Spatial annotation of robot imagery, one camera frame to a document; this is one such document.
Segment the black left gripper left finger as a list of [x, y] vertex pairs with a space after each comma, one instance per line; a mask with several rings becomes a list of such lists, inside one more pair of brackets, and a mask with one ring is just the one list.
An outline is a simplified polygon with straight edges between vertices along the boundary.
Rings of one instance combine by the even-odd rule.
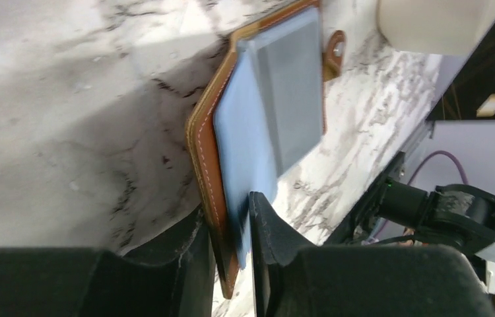
[[0, 248], [0, 316], [210, 316], [215, 260], [198, 207], [124, 256]]

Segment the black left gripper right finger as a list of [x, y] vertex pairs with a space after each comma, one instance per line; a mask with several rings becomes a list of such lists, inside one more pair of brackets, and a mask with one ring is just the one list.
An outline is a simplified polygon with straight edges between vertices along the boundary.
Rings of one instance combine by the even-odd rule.
[[248, 198], [257, 316], [495, 316], [445, 246], [316, 246], [260, 192]]

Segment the brown leather card holder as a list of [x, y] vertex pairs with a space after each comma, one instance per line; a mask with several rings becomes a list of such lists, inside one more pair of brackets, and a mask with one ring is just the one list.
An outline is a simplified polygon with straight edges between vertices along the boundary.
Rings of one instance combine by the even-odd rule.
[[251, 249], [249, 193], [274, 200], [279, 178], [327, 131], [324, 84], [341, 73], [346, 39], [322, 35], [320, 1], [293, 1], [233, 31], [186, 123], [226, 299]]

